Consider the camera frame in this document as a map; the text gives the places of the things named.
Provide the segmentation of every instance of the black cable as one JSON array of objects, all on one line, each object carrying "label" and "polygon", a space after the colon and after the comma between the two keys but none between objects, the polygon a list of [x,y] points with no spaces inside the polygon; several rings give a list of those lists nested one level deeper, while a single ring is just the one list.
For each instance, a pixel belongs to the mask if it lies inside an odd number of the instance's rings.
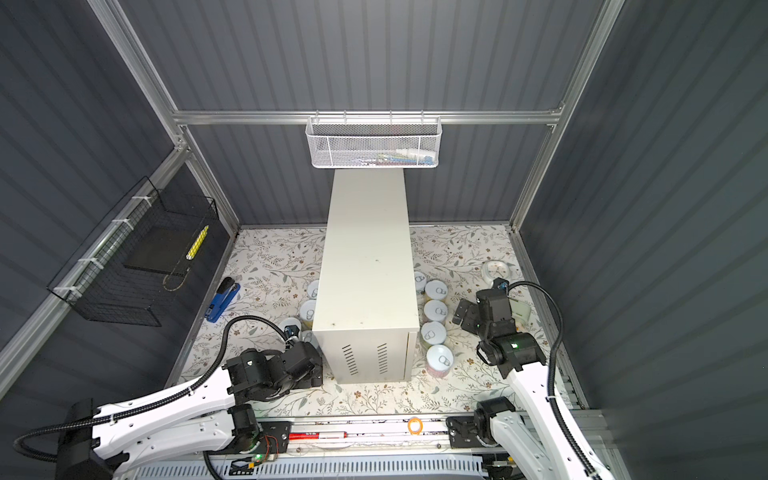
[{"label": "black cable", "polygon": [[560,348],[560,344],[563,342],[563,312],[560,311],[560,307],[558,306],[557,302],[554,301],[552,295],[550,295],[549,292],[538,283],[529,282],[527,280],[520,280],[518,282],[511,283],[507,286],[507,296],[509,296],[509,292],[512,289],[519,286],[533,287],[536,290],[542,292],[547,297],[547,300],[552,302],[552,305],[554,305],[554,309],[558,314],[558,338],[554,340],[554,343],[552,343],[551,349],[549,351],[549,365],[547,371],[547,396],[553,399],[549,402],[549,405],[552,408],[552,415],[554,415],[555,421],[557,421],[560,430],[563,432],[563,436],[566,440],[568,440],[568,444],[571,446],[579,461],[584,466],[584,470],[586,471],[587,476],[591,476],[594,478],[594,480],[602,480],[598,474],[598,471],[594,469],[591,462],[589,461],[589,458],[587,458],[587,456],[581,450],[581,447],[579,447],[578,443],[576,443],[576,439],[574,439],[574,436],[571,434],[571,430],[568,429],[567,425],[565,425],[565,420],[563,420],[560,407],[558,406],[558,403],[554,401],[554,375],[557,371],[554,364],[555,360],[557,359],[556,354],[558,352],[558,348]]},{"label": "black cable", "polygon": [[30,439],[32,437],[50,435],[52,433],[57,433],[57,432],[65,432],[67,430],[84,429],[84,428],[93,427],[96,425],[103,425],[105,423],[112,422],[113,420],[117,421],[133,415],[139,415],[140,413],[149,412],[150,410],[160,408],[161,406],[165,406],[180,398],[188,396],[190,394],[189,392],[190,389],[194,391],[198,389],[200,386],[202,386],[210,378],[210,376],[214,374],[216,369],[219,367],[219,365],[221,364],[221,361],[224,358],[224,355],[227,353],[227,337],[229,336],[230,328],[232,328],[232,325],[234,323],[239,322],[241,320],[256,320],[257,322],[265,323],[271,329],[276,331],[277,334],[280,335],[280,338],[283,339],[283,341],[288,340],[287,335],[284,332],[282,332],[280,328],[277,327],[277,325],[275,325],[274,323],[270,322],[267,319],[264,319],[264,318],[261,318],[260,316],[255,316],[255,315],[238,316],[230,320],[226,324],[226,326],[224,326],[223,335],[221,337],[221,347],[219,348],[218,355],[216,355],[216,359],[214,360],[213,363],[211,363],[210,368],[199,379],[197,379],[197,381],[193,383],[189,389],[184,389],[164,399],[157,400],[156,402],[148,403],[147,405],[140,406],[135,409],[126,410],[124,412],[115,413],[114,415],[95,417],[93,419],[78,420],[76,422],[60,423],[58,425],[50,425],[47,427],[41,427],[39,429],[30,430],[29,432],[26,432],[24,435],[18,437],[16,440],[13,441],[13,449],[16,452],[21,453],[23,456],[34,458],[35,460],[42,460],[43,462],[56,462],[56,454],[42,452],[40,450],[34,449],[29,445],[26,445],[25,440]]},{"label": "black cable", "polygon": [[214,464],[210,462],[210,454],[211,452],[207,450],[203,452],[203,460],[205,461],[205,467],[208,468],[208,473],[210,473],[210,476],[214,477],[214,480],[224,480],[222,476],[216,472]]}]

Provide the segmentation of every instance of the black wire basket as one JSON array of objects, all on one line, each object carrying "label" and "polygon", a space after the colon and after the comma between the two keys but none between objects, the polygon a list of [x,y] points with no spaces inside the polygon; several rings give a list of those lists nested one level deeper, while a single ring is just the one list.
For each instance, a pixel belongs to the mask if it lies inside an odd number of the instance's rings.
[{"label": "black wire basket", "polygon": [[94,322],[160,326],[173,317],[197,252],[218,221],[209,197],[153,189],[136,207],[112,220],[112,232],[72,271],[61,271],[48,290]]}]

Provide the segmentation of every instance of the gray corrugated wall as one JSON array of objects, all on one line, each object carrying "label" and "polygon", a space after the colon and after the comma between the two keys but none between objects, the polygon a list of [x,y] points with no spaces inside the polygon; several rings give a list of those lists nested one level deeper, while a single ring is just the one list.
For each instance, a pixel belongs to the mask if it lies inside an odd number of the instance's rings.
[{"label": "gray corrugated wall", "polygon": [[[0,2],[0,72],[4,346],[67,258],[173,145],[84,0]],[[197,188],[186,168],[174,185]],[[122,326],[74,313],[62,321],[0,402],[3,478],[52,478],[52,464],[21,457],[11,443],[26,429],[61,422],[73,402],[163,387],[224,249],[209,247],[180,299],[179,324]],[[54,451],[55,437],[38,445]]]},{"label": "gray corrugated wall", "polygon": [[[440,165],[406,169],[414,222],[509,220],[548,127],[446,125]],[[191,127],[243,224],[324,223],[333,170],[312,166],[300,126]]]},{"label": "gray corrugated wall", "polygon": [[122,2],[182,110],[556,108],[599,0]]},{"label": "gray corrugated wall", "polygon": [[633,478],[765,478],[768,3],[630,2],[523,226]]},{"label": "gray corrugated wall", "polygon": [[[182,167],[165,189],[178,198],[201,195]],[[134,399],[164,387],[197,314],[229,236],[212,223],[192,269],[162,326],[89,322],[70,313],[0,402],[0,472],[3,478],[53,478],[54,464],[22,457],[13,439],[31,428],[61,423],[75,402],[96,405]],[[31,445],[55,452],[56,435]]]},{"label": "gray corrugated wall", "polygon": [[[558,107],[601,1],[121,4],[182,110],[495,111]],[[508,220],[544,129],[445,127],[440,165],[406,176],[411,220]],[[242,223],[326,221],[302,128],[192,131]]]},{"label": "gray corrugated wall", "polygon": [[0,346],[173,144],[84,0],[0,2]]}]

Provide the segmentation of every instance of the white can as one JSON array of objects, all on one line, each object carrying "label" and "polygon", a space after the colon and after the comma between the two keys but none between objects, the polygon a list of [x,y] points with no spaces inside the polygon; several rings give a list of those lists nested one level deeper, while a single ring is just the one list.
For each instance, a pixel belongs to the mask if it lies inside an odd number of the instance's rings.
[{"label": "white can", "polygon": [[448,318],[448,306],[440,300],[430,300],[424,304],[424,316],[429,322],[440,322],[445,325]]},{"label": "white can", "polygon": [[430,300],[442,300],[448,296],[448,285],[440,280],[430,280],[424,286],[424,294]]},{"label": "white can", "polygon": [[306,288],[306,295],[311,300],[317,300],[317,288],[320,286],[320,280],[312,280]]},{"label": "white can", "polygon": [[427,284],[427,276],[424,273],[414,270],[413,280],[416,283],[416,293],[424,293],[424,287]]},{"label": "white can", "polygon": [[422,326],[422,345],[429,349],[433,345],[442,345],[448,338],[448,332],[442,323],[427,322]]},{"label": "white can", "polygon": [[315,334],[312,333],[312,330],[305,330],[299,334],[299,339],[302,342],[309,342],[312,344],[313,347],[315,347],[315,350],[317,352],[320,352],[320,343],[317,341],[317,337],[315,337]]},{"label": "white can", "polygon": [[299,316],[301,320],[307,325],[308,328],[312,328],[312,324],[315,321],[315,305],[317,300],[307,300],[299,307]]},{"label": "white can", "polygon": [[451,372],[453,353],[445,345],[434,345],[427,350],[427,373],[441,379]]}]

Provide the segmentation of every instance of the blue stapler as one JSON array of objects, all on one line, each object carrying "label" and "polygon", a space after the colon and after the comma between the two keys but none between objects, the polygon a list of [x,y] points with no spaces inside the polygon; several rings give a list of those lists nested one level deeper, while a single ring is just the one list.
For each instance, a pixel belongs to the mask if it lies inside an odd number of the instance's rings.
[{"label": "blue stapler", "polygon": [[205,312],[205,319],[215,323],[239,291],[240,284],[235,283],[231,276],[221,280],[221,284],[216,290],[216,295],[214,295],[214,299],[211,300],[208,310]]}]

